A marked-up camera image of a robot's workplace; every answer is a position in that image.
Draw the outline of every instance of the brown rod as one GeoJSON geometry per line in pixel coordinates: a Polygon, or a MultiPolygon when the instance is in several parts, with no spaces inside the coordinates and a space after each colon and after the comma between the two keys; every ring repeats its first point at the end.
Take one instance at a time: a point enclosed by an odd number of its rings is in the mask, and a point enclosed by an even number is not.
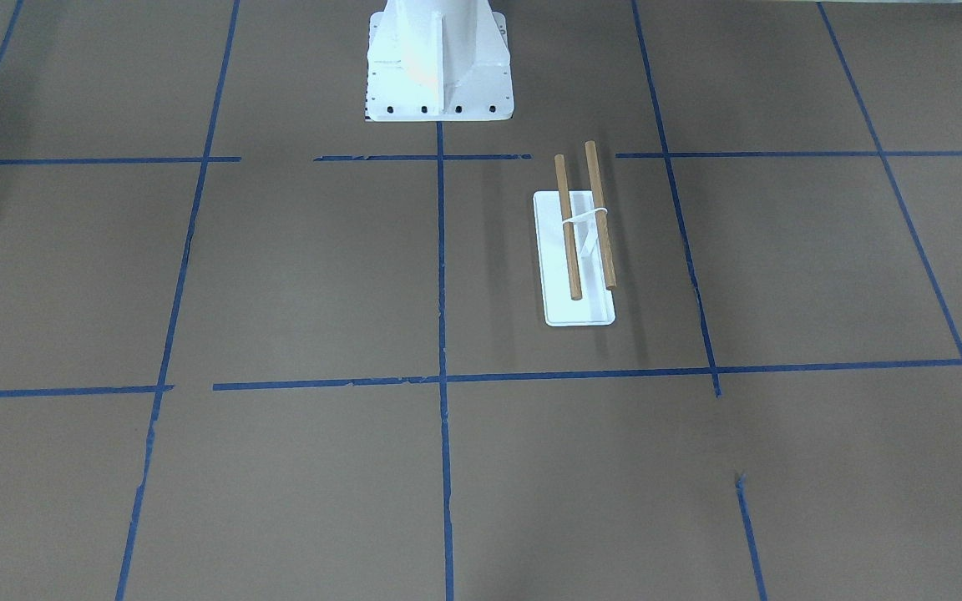
{"type": "MultiPolygon", "coordinates": [[[[562,220],[573,217],[570,208],[570,183],[566,181],[566,157],[561,154],[554,156],[554,178],[559,184],[559,208],[562,209],[562,220]]],[[[570,275],[570,298],[581,300],[581,271],[577,266],[577,242],[574,240],[574,224],[562,225],[562,242],[566,250],[566,270],[570,275]]]]}
{"type": "MultiPolygon", "coordinates": [[[[596,157],[596,142],[585,142],[585,160],[589,163],[589,187],[592,188],[592,203],[596,209],[604,208],[604,185],[600,181],[600,160],[596,157]]],[[[606,210],[596,211],[596,231],[600,236],[600,259],[604,266],[604,284],[607,290],[618,288],[615,278],[615,254],[611,252],[610,232],[607,231],[606,210]]]]}

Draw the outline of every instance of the white mounting plate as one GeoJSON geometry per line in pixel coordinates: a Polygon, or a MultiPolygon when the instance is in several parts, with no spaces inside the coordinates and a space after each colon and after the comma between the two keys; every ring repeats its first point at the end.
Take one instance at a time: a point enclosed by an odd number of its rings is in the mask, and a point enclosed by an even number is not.
{"type": "MultiPolygon", "coordinates": [[[[571,213],[580,215],[595,208],[588,190],[571,190],[571,213]]],[[[595,220],[574,224],[577,262],[581,273],[581,300],[570,298],[570,275],[562,240],[562,209],[556,190],[534,194],[537,251],[541,263],[541,295],[544,320],[550,326],[610,325],[615,322],[615,297],[604,286],[604,267],[596,248],[595,220]]]]}
{"type": "MultiPolygon", "coordinates": [[[[370,44],[385,12],[370,17],[370,44]]],[[[507,18],[493,12],[499,33],[507,44],[507,18]]],[[[366,79],[366,118],[371,121],[504,121],[514,114],[514,92],[511,87],[510,65],[474,65],[466,77],[459,80],[451,92],[446,113],[438,114],[434,107],[421,108],[428,100],[428,91],[413,81],[402,66],[371,64],[366,79]],[[462,113],[455,113],[462,107],[462,113]]]]}

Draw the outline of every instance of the wooden stick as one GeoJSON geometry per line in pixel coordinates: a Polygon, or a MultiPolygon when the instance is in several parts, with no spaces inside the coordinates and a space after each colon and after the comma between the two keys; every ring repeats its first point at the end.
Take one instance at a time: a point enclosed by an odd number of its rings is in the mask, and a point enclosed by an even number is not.
{"type": "MultiPolygon", "coordinates": [[[[604,206],[604,185],[600,181],[600,160],[596,157],[596,142],[585,142],[585,160],[589,163],[589,187],[592,188],[592,205],[596,209],[604,206]]],[[[604,266],[604,284],[607,290],[618,288],[615,280],[615,254],[611,252],[610,232],[607,231],[606,210],[596,211],[596,232],[600,236],[600,261],[604,266]]]]}
{"type": "MultiPolygon", "coordinates": [[[[566,157],[561,154],[554,156],[554,178],[559,184],[559,208],[562,209],[562,220],[569,220],[574,216],[570,208],[570,183],[566,181],[566,157]]],[[[574,240],[574,224],[562,225],[562,242],[566,249],[566,270],[570,275],[570,298],[581,300],[581,270],[577,266],[577,242],[574,240]]]]}

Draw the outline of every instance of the gray floor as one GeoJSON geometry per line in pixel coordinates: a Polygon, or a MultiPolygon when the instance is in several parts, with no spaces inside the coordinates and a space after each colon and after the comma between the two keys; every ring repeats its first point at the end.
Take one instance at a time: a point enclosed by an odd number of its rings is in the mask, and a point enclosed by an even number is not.
{"type": "Polygon", "coordinates": [[[495,1],[438,129],[381,4],[0,1],[0,600],[962,600],[962,5],[495,1]]]}

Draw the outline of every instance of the wooden dowel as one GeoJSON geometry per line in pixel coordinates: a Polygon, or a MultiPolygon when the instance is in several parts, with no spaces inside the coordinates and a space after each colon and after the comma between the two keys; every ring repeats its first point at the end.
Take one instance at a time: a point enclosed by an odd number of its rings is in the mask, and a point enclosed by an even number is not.
{"type": "MultiPolygon", "coordinates": [[[[592,188],[592,205],[596,209],[604,208],[604,185],[600,181],[600,160],[596,157],[596,142],[585,142],[585,160],[589,163],[589,187],[592,188]]],[[[611,252],[610,232],[607,231],[606,210],[596,211],[596,233],[600,237],[600,261],[604,266],[604,284],[607,290],[618,288],[615,278],[615,254],[611,252]]]]}
{"type": "MultiPolygon", "coordinates": [[[[559,186],[559,208],[562,209],[562,220],[569,220],[574,216],[570,206],[570,183],[566,181],[566,157],[561,154],[554,156],[554,178],[559,186]]],[[[562,225],[562,242],[566,250],[566,270],[570,275],[570,298],[581,300],[581,270],[577,266],[577,242],[574,240],[574,224],[562,225]]]]}

